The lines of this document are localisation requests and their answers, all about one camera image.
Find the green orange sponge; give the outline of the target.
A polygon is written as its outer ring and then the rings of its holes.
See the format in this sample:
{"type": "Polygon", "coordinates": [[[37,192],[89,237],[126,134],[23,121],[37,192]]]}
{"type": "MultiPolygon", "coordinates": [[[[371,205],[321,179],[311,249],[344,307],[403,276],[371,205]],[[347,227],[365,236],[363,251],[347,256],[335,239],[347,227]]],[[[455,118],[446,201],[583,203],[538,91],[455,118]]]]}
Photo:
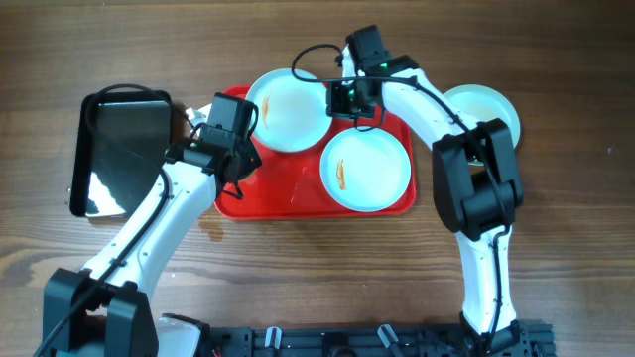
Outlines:
{"type": "Polygon", "coordinates": [[[252,173],[250,173],[248,176],[246,176],[244,179],[242,179],[240,182],[241,183],[246,183],[246,184],[252,184],[255,180],[256,180],[256,174],[257,171],[254,170],[252,173]]]}

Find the white plate back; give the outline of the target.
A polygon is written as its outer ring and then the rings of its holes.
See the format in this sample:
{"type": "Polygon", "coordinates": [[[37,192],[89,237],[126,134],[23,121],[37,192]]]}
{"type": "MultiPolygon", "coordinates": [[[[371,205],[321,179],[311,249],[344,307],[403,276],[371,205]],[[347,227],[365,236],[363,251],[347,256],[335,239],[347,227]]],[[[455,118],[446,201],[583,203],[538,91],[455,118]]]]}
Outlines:
{"type": "Polygon", "coordinates": [[[259,115],[253,136],[263,146],[295,153],[317,144],[328,132],[326,87],[297,79],[290,68],[272,70],[249,88],[246,99],[259,115]]]}

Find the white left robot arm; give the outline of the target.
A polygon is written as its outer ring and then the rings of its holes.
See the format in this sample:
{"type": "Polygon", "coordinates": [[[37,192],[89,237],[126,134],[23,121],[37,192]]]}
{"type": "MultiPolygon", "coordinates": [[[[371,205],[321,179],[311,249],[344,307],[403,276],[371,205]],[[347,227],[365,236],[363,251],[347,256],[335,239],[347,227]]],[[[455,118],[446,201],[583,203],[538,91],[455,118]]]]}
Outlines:
{"type": "Polygon", "coordinates": [[[208,324],[153,318],[150,299],[191,226],[262,162],[256,104],[218,93],[209,115],[165,152],[158,178],[115,238],[78,272],[45,287],[39,356],[213,356],[208,324]]]}

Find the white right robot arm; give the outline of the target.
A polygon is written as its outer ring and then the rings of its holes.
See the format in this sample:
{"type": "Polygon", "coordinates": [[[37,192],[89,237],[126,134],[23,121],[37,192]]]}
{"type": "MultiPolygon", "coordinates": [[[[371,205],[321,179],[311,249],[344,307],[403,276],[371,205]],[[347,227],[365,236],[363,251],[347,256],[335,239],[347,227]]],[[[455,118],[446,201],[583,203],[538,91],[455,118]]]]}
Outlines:
{"type": "Polygon", "coordinates": [[[335,116],[354,118],[379,106],[427,144],[433,159],[433,197],[454,233],[463,269],[462,319],[483,347],[494,349],[517,321],[510,298],[508,245],[524,191],[508,126],[461,111],[408,56],[393,56],[371,25],[348,35],[336,63],[328,102],[335,116]]]}

